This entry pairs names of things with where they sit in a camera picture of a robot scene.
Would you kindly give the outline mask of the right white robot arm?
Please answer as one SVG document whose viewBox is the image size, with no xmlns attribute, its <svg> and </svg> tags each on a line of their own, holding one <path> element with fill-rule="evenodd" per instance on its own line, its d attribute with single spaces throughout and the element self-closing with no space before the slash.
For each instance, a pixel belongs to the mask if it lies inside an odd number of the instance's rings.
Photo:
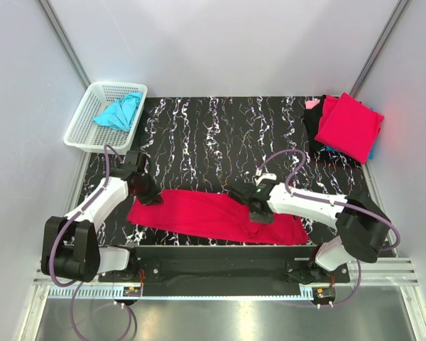
<svg viewBox="0 0 426 341">
<path fill-rule="evenodd" d="M 273 222 L 277 214 L 320 222 L 337 230 L 329 242 L 316 248 L 308 261 L 289 265 L 291 281 L 301 284 L 326 283 L 345 263 L 377 262 L 391 229 L 391 221 L 364 194 L 327 195 L 293 188 L 262 177 L 256 184 L 235 182 L 229 197 L 247 206 L 254 222 Z"/>
</svg>

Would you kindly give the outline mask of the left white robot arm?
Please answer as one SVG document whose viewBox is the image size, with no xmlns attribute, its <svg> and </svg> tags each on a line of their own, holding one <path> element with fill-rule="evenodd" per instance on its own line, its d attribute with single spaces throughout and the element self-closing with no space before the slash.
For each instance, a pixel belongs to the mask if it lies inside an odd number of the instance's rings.
<svg viewBox="0 0 426 341">
<path fill-rule="evenodd" d="M 150 158 L 129 151 L 118 167 L 105 163 L 105 176 L 97 188 L 74 210 L 50 217 L 44 227 L 41 271 L 59 287 L 88 283 L 98 275 L 132 281 L 138 257 L 126 247 L 100 247 L 97 232 L 106 218 L 126 198 L 142 205 L 161 204 L 160 188 L 148 172 Z"/>
</svg>

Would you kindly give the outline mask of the red polo shirt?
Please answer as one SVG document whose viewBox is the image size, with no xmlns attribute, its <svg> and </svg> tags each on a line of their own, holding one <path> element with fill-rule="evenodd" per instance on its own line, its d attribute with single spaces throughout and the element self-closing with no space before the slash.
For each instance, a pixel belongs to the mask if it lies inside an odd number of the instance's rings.
<svg viewBox="0 0 426 341">
<path fill-rule="evenodd" d="M 254 244 L 299 245 L 308 242 L 301 219 L 275 214 L 274 222 L 252 222 L 249 209 L 227 194 L 164 190 L 163 203 L 136 201 L 127 217 L 132 224 L 194 237 Z"/>
</svg>

